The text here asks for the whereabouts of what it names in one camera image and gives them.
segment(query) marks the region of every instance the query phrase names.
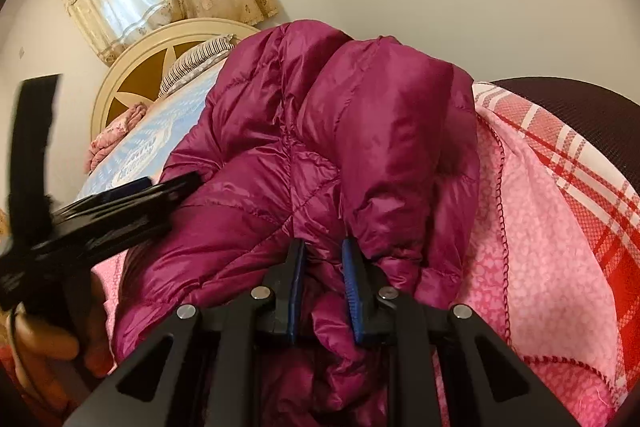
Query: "headboard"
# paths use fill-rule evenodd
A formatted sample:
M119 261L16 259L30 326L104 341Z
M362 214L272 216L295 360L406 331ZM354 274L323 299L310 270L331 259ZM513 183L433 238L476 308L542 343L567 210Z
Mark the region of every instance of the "headboard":
M233 34L240 41L257 32L240 22L201 18L174 22L149 33L117 58L102 82L91 118L91 138L127 107L155 101L162 76L190 48L215 35Z

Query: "human hand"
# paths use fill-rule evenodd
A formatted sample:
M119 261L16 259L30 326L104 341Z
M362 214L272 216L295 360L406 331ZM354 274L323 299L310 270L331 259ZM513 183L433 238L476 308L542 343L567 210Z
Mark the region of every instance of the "human hand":
M91 278L93 302L87 317L88 344L84 352L84 365L96 377L101 378L113 367L113 357L105 326L106 297L98 276L91 273ZM34 315L19 312L16 315L12 345L16 377L27 393L37 400L44 400L57 412L65 410L70 399L56 380L47 359L73 360L79 349L78 339L68 331L52 326Z

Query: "metal rivet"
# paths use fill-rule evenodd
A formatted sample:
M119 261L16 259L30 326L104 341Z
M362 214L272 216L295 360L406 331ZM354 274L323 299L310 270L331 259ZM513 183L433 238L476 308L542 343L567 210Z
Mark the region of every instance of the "metal rivet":
M196 314L196 306L194 306L193 304L183 304L178 308L176 314L181 319L190 319L191 317L193 317L193 315Z
M256 286L251 290L251 296L257 301L266 299L269 295L271 295L271 290L268 289L267 286Z
M392 301L398 297L398 290L393 286L382 286L382 288L378 290L378 295L385 299L385 301Z
M468 319L474 311L466 304L456 304L453 306L453 314L459 319Z

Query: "striped pillow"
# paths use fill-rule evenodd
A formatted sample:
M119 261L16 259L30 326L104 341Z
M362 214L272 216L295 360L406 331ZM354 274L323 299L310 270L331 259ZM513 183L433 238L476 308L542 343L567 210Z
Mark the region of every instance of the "striped pillow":
M212 39L198 44L182 54L162 79L158 96L162 97L166 95L178 80L194 68L197 68L208 58L220 55L224 51L232 50L234 47L231 43L232 38L233 35L216 35Z

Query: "black strap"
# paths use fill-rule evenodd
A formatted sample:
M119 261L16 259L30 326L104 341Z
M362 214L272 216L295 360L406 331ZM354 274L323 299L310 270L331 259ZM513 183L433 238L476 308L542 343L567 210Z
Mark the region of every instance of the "black strap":
M9 219L14 242L35 245L52 230L44 172L58 75L25 80L15 108L9 171Z

